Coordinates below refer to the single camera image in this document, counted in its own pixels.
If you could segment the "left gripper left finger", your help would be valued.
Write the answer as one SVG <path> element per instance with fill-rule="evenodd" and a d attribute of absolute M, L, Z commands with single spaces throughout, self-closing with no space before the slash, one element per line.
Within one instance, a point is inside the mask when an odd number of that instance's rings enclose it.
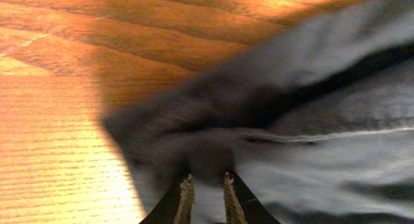
<path fill-rule="evenodd" d="M 191 224 L 195 188 L 191 174 L 180 175 L 139 224 Z"/>

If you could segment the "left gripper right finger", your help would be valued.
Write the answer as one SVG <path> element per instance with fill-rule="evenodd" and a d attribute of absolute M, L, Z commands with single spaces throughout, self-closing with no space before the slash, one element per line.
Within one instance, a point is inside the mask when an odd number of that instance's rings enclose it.
<path fill-rule="evenodd" d="M 235 172 L 224 175 L 224 204 L 227 224 L 281 224 Z"/>

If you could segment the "dark blue shorts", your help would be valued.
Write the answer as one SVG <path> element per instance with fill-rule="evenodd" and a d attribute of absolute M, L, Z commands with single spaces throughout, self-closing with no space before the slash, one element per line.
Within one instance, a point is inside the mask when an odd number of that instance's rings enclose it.
<path fill-rule="evenodd" d="M 181 173 L 193 223 L 236 172 L 264 223 L 413 222 L 413 0 L 316 16 L 102 124 L 146 211 Z"/>

